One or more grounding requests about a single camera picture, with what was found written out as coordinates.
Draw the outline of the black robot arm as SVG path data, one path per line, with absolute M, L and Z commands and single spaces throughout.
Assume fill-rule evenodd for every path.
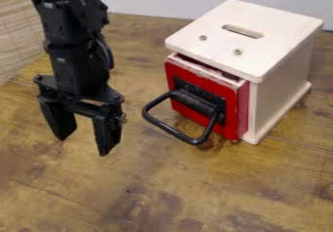
M 51 75 L 36 75 L 39 104 L 53 135 L 64 140 L 77 129 L 76 117 L 92 120 L 98 154 L 121 141 L 124 96 L 109 85 L 114 66 L 101 29 L 109 23 L 101 0 L 31 0 L 44 31 Z

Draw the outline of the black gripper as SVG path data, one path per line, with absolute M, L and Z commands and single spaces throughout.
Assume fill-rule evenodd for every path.
M 121 141 L 124 96 L 109 87 L 113 55 L 102 39 L 80 44 L 47 41 L 52 75 L 37 75 L 41 113 L 53 135 L 64 140 L 76 130 L 75 114 L 92 118 L 98 155 L 106 156 Z

